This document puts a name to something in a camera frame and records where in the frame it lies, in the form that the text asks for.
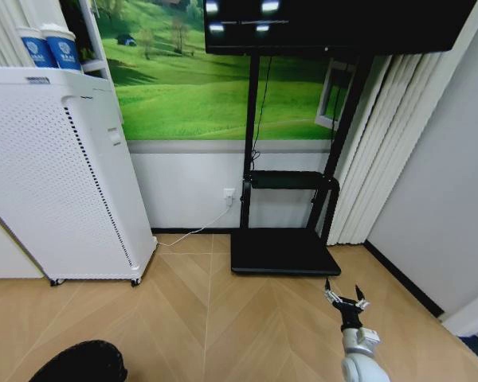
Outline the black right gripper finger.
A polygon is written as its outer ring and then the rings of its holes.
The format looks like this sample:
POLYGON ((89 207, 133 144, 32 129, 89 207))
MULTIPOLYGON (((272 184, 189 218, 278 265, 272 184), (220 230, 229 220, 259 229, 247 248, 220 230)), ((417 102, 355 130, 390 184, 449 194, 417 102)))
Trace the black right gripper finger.
POLYGON ((331 304, 336 304, 336 303, 341 303, 342 302, 342 299, 331 289, 331 284, 329 282, 329 279, 326 279, 326 281, 325 281, 324 294, 325 294, 326 299, 331 304))
POLYGON ((355 303, 355 305, 360 309, 360 310, 365 310, 370 303, 366 300, 364 293, 362 290, 359 288, 358 285, 355 286, 355 292, 357 295, 358 301, 355 303))

